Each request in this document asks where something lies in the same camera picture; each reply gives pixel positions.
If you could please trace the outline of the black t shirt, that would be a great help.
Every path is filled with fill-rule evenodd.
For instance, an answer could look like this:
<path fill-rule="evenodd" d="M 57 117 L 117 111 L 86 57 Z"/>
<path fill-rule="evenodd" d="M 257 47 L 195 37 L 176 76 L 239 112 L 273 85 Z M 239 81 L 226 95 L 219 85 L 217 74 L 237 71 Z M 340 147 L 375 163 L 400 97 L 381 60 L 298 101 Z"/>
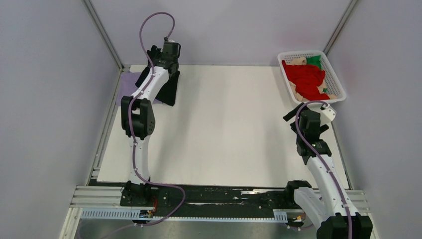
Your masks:
<path fill-rule="evenodd" d="M 152 60 L 152 48 L 150 50 L 147 50 L 147 55 Z M 160 91 L 157 94 L 156 99 L 158 101 L 165 103 L 169 106 L 174 106 L 179 75 L 180 71 L 178 70 L 178 72 L 173 75 L 173 77 L 169 77 L 169 80 L 161 87 Z"/>

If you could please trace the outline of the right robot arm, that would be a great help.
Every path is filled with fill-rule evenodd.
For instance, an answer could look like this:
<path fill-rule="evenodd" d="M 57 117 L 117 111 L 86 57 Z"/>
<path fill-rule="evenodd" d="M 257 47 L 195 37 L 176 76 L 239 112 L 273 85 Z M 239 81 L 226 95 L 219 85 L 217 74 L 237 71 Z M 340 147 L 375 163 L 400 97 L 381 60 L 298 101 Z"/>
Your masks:
<path fill-rule="evenodd" d="M 321 134 L 328 130 L 336 111 L 325 101 L 300 103 L 283 119 L 293 120 L 297 153 L 314 177 L 319 194 L 307 181 L 290 181 L 284 201 L 287 206 L 300 206 L 316 229 L 318 239 L 369 239 L 373 223 L 362 215 L 344 189 L 328 144 Z"/>

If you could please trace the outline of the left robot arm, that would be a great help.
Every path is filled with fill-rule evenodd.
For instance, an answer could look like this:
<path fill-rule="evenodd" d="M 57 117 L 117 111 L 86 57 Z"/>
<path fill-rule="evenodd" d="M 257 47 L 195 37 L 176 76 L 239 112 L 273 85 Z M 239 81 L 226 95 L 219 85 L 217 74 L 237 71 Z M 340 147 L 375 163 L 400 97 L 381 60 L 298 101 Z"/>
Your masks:
<path fill-rule="evenodd" d="M 152 46 L 147 51 L 148 65 L 141 72 L 135 85 L 137 90 L 120 101 L 121 126 L 132 139 L 132 170 L 123 194 L 141 206 L 152 201 L 148 170 L 148 143 L 155 129 L 152 104 L 155 100 L 169 106 L 176 102 L 180 43 L 165 40 L 163 47 Z"/>

